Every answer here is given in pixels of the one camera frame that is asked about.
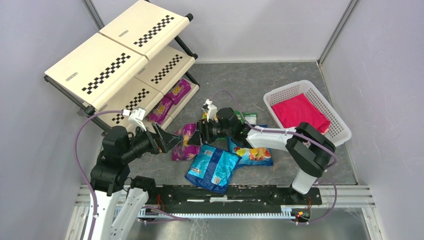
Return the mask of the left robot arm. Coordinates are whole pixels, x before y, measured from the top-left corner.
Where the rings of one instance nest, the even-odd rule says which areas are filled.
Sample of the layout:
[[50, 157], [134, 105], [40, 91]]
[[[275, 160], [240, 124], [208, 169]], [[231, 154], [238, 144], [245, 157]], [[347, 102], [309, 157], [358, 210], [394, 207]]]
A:
[[137, 127], [135, 133], [123, 126], [113, 126], [102, 140], [102, 151], [90, 172], [90, 218], [83, 235], [85, 240], [125, 240], [142, 207], [156, 192], [154, 179], [136, 176], [121, 210], [116, 206], [130, 174], [129, 164], [146, 153], [170, 152], [183, 137], [166, 132], [153, 124], [153, 132]]

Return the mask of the purple grape candy bag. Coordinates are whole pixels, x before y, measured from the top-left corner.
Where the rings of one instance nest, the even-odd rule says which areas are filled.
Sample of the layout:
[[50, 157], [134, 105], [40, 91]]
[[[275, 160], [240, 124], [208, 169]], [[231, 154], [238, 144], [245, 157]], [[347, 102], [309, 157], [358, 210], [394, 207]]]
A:
[[172, 161], [189, 161], [200, 152], [199, 146], [188, 144], [196, 129], [197, 125], [195, 123], [188, 123], [174, 132], [175, 135], [182, 137], [182, 141], [172, 149]]
[[161, 125], [165, 121], [165, 118], [167, 117], [167, 114], [173, 105], [174, 103], [171, 99], [163, 97], [153, 108], [153, 110], [147, 115], [147, 120], [150, 123], [158, 123]]

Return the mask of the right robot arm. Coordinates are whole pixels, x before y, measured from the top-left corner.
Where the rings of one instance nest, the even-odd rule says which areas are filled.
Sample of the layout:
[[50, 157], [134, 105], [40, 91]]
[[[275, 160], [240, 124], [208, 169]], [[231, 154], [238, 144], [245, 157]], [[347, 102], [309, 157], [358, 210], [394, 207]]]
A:
[[302, 195], [338, 160], [335, 145], [307, 122], [292, 128], [261, 127], [238, 118], [230, 107], [216, 111], [211, 119], [198, 120], [188, 144], [201, 146], [220, 138], [231, 138], [242, 148], [287, 151], [299, 167], [291, 188]]

